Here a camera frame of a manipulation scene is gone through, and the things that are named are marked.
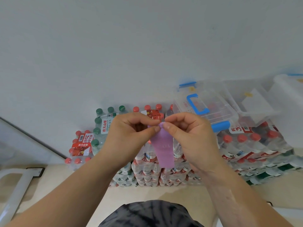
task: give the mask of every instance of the person's right hand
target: person's right hand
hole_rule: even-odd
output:
[[[177,113],[165,118],[163,128],[181,144],[185,157],[198,170],[213,171],[224,162],[207,119],[188,112]]]

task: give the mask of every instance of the clothing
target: clothing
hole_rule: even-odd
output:
[[[179,204],[162,200],[151,200],[146,202],[134,202],[118,208],[109,215],[99,227],[112,226],[199,226],[194,221],[187,209]]]

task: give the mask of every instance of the forearm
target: forearm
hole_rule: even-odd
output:
[[[224,227],[292,226],[223,160],[199,174]]]
[[[102,154],[89,160],[7,227],[86,226],[117,172]]]

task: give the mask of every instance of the floor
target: floor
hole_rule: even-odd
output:
[[[43,198],[71,173],[72,171],[65,165],[48,166],[40,179],[32,180],[15,216]],[[302,188],[303,172],[293,172],[292,174],[276,178],[267,184],[254,186],[254,189],[258,191],[265,200],[271,201],[275,207],[298,209],[303,209]],[[108,188],[87,227],[97,227],[102,220],[122,204],[152,199],[161,199],[185,206],[192,218],[199,221],[205,227],[212,226],[216,216],[207,190],[203,186],[178,186],[168,188],[113,187]],[[303,226],[303,223],[299,220],[292,219],[290,221],[294,226]]]

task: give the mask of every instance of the yellow sticker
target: yellow sticker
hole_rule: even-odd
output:
[[[252,97],[253,96],[250,92],[245,92],[244,95],[247,96],[247,97]]]
[[[188,88],[189,88],[189,91],[190,91],[190,92],[195,92],[195,91],[196,91],[196,89],[195,89],[194,86],[191,86],[191,87],[188,87]]]

